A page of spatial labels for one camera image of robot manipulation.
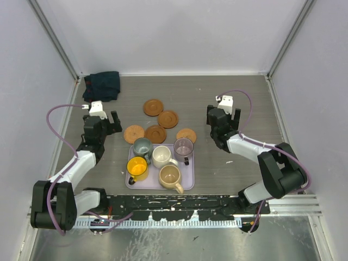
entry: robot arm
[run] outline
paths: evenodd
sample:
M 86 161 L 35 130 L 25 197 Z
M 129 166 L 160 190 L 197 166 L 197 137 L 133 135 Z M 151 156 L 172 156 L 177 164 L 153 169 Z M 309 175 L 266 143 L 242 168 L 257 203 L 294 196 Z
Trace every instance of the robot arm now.
M 288 157 L 264 147 L 263 142 L 239 134 L 237 130 L 240 109 L 235 110 L 232 118 L 232 96 L 223 96 L 222 99 L 217 98 L 217 101 L 220 102 L 218 107 L 212 105 L 207 107 L 207 124 L 212 128 L 210 136 L 218 148 L 258 163 L 262 174 L 262 181 L 252 184 L 238 193 L 239 204 L 242 208 L 247 208 L 251 204 L 267 198 L 281 198 L 307 182 L 304 170 Z M 293 149 L 287 143 L 268 145 L 277 147 L 296 158 Z
M 114 123 L 110 123 L 103 111 L 102 102 L 92 102 L 91 106 L 85 108 L 89 109 L 89 115 L 83 116 L 84 134 L 81 135 L 82 142 L 76 149 L 77 161 L 57 181 L 51 195 L 54 216 L 64 231 L 70 230 L 75 224 L 76 218 L 86 211 L 94 208 L 100 210 L 107 208 L 108 199 L 104 189 L 86 188 L 78 195 L 74 195 L 73 191 L 85 174 L 100 161 L 105 150 L 106 136 L 122 131 L 117 112 L 111 112 Z M 55 229 L 46 204 L 48 188 L 75 160 L 74 156 L 61 171 L 49 180 L 35 183 L 30 216 L 30 223 L 33 227 Z

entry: dark blue cloth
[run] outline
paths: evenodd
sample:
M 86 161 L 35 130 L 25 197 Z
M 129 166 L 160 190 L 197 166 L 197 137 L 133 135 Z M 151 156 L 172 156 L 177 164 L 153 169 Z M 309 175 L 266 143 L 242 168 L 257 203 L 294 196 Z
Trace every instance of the dark blue cloth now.
M 85 77 L 86 90 L 83 98 L 86 102 L 117 100 L 121 91 L 119 72 L 100 72 Z

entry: mug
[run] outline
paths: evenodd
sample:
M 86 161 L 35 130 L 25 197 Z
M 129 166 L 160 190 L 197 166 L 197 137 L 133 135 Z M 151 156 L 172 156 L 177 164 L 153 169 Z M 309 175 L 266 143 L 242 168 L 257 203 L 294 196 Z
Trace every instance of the mug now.
M 194 144 L 187 138 L 177 139 L 174 143 L 174 156 L 180 162 L 189 165 L 189 158 L 194 153 Z
M 152 152 L 152 163 L 159 169 L 170 163 L 179 166 L 179 163 L 176 160 L 172 159 L 172 153 L 166 146 L 158 146 L 154 149 L 154 151 Z
M 142 157 L 130 159 L 127 163 L 127 170 L 130 174 L 129 185 L 133 185 L 136 181 L 143 181 L 148 176 L 148 165 Z
M 181 180 L 181 172 L 177 166 L 167 165 L 164 166 L 159 172 L 159 183 L 166 189 L 175 189 L 179 194 L 184 193 L 184 189 L 180 184 Z
M 148 165 L 151 164 L 150 159 L 153 152 L 153 144 L 149 139 L 137 139 L 133 145 L 133 152 L 135 155 L 145 158 Z

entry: wood grain surface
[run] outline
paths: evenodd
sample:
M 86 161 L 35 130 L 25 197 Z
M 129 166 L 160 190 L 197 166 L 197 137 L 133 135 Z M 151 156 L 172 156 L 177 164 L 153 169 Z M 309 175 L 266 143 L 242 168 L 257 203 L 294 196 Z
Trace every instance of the wood grain surface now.
M 144 114 L 142 106 L 151 98 L 159 99 L 164 110 L 173 110 L 179 123 L 167 129 L 164 143 L 174 143 L 176 134 L 191 128 L 197 134 L 195 143 L 195 186 L 187 194 L 237 194 L 238 191 L 261 179 L 257 164 L 239 155 L 219 150 L 211 139 L 206 125 L 207 105 L 216 105 L 215 96 L 229 89 L 243 89 L 253 100 L 253 115 L 245 128 L 247 136 L 269 143 L 282 141 L 267 83 L 263 76 L 174 76 L 174 77 L 121 77 L 121 93 L 117 101 L 103 103 L 104 110 L 116 110 L 123 130 L 130 125 L 144 129 L 157 124 L 157 117 Z M 84 82 L 79 86 L 75 104 L 86 104 L 82 99 Z M 234 107 L 241 109 L 241 124 L 249 114 L 248 99 L 232 93 Z M 77 147 L 83 133 L 82 116 L 85 110 L 74 108 L 65 138 Z M 108 136 L 101 161 L 90 170 L 77 186 L 75 193 L 86 187 L 105 188 L 108 194 L 176 194 L 169 190 L 132 190 L 125 185 L 126 164 L 130 144 L 123 133 Z M 73 153 L 63 145 L 57 169 L 71 159 Z

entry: wooden saucer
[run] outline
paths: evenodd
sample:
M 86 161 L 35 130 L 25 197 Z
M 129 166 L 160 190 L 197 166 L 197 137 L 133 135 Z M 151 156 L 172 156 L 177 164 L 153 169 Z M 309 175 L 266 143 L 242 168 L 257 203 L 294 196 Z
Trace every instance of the wooden saucer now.
M 160 125 L 152 125 L 146 129 L 145 137 L 154 144 L 161 144 L 167 138 L 167 131 Z
M 141 126 L 131 125 L 123 134 L 123 137 L 126 142 L 133 144 L 137 139 L 143 138 L 145 136 L 145 131 Z
M 192 143 L 195 143 L 197 140 L 197 135 L 192 129 L 182 129 L 176 134 L 176 139 L 180 138 L 188 138 L 192 141 Z
M 148 116 L 157 116 L 163 111 L 163 103 L 157 99 L 151 99 L 144 103 L 144 113 Z
M 176 126 L 179 122 L 178 115 L 172 110 L 162 111 L 158 115 L 158 124 L 160 124 L 163 128 L 171 129 Z

